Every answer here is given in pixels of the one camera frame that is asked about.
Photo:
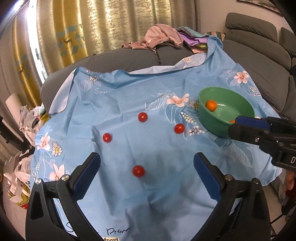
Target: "wall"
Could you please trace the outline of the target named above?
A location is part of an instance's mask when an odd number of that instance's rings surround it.
[[[287,21],[277,13],[252,4],[237,0],[199,0],[201,33],[208,31],[225,31],[225,20],[229,12],[237,12],[259,18],[275,25],[278,34],[281,27],[290,31]]]

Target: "orange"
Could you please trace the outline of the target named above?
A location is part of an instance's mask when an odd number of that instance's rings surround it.
[[[205,107],[209,111],[214,111],[215,109],[217,109],[217,102],[214,100],[208,100],[207,103],[205,104]]]

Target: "pink clothing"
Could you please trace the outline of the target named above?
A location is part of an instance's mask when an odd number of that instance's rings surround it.
[[[148,29],[145,37],[141,41],[124,43],[122,47],[151,49],[155,52],[157,45],[169,45],[181,49],[183,47],[183,38],[174,28],[166,24],[158,23]]]

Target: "gray sofa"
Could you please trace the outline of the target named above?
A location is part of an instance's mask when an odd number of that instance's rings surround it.
[[[226,28],[229,30],[223,42],[224,51],[248,71],[263,98],[281,117],[296,120],[296,110],[293,108],[296,106],[296,88],[289,73],[292,65],[289,53],[293,51],[285,50],[291,48],[290,42],[282,41],[285,43],[282,47],[278,44],[274,25],[238,13],[227,15]],[[184,45],[182,49],[158,46],[157,54],[150,50],[120,48],[93,55],[51,74],[41,89],[41,99],[48,111],[58,89],[78,66],[94,72],[111,72],[116,69],[130,72],[155,65],[174,65],[192,54]]]
[[[225,26],[228,32],[223,42],[224,51],[245,68],[262,97],[282,118],[296,121],[296,88],[289,73],[294,61],[289,49],[296,47],[296,41],[291,40],[294,34],[282,30],[285,34],[281,32],[278,44],[274,25],[238,13],[229,13]]]

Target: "pink flower print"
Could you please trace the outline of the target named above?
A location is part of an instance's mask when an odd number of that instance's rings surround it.
[[[237,82],[240,84],[241,82],[243,82],[244,84],[247,83],[247,78],[249,78],[250,76],[247,74],[246,71],[243,72],[237,72],[237,76],[235,76],[234,78],[237,79]]]
[[[188,102],[189,94],[185,94],[182,98],[174,95],[167,100],[167,104],[175,104],[178,107],[183,107]]]
[[[65,167],[64,167],[64,165],[61,165],[58,168],[57,165],[54,164],[54,170],[55,170],[55,172],[51,172],[49,174],[49,179],[52,181],[58,181],[62,177],[62,175],[65,174]]]
[[[41,142],[37,144],[37,150],[38,149],[44,149],[44,150],[49,150],[50,146],[48,144],[50,140],[50,136],[48,136],[48,132],[45,133],[43,137],[41,137]]]

